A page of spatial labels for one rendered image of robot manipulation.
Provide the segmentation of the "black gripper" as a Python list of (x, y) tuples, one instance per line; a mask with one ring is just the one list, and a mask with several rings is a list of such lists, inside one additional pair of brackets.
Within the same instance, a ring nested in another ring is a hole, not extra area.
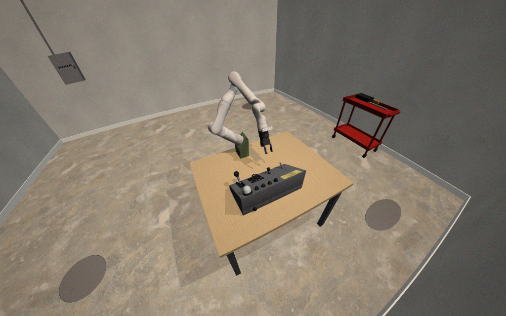
[(260, 138), (260, 146), (264, 147), (265, 154), (268, 153), (266, 149), (266, 145), (270, 145), (270, 151), (273, 152), (272, 144), (270, 143), (268, 131), (272, 129), (272, 127), (268, 127), (267, 124), (259, 124), (257, 126), (259, 138)]

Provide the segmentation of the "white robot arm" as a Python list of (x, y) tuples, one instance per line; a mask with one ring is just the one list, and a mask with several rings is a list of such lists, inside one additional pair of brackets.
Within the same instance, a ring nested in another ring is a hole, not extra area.
[(242, 77), (237, 72), (231, 72), (228, 75), (228, 79), (232, 83), (231, 87), (221, 98), (217, 106), (217, 116), (215, 122), (210, 122), (208, 129), (214, 135), (220, 136), (221, 138), (231, 141), (236, 145), (241, 145), (244, 139), (243, 136), (236, 134), (232, 130), (223, 126), (224, 120), (237, 91), (239, 90), (242, 93), (243, 97), (249, 104), (253, 104), (252, 111), (256, 118), (257, 125), (266, 123), (265, 116), (261, 115), (261, 112), (265, 111), (265, 104), (256, 98), (250, 89), (243, 83)]

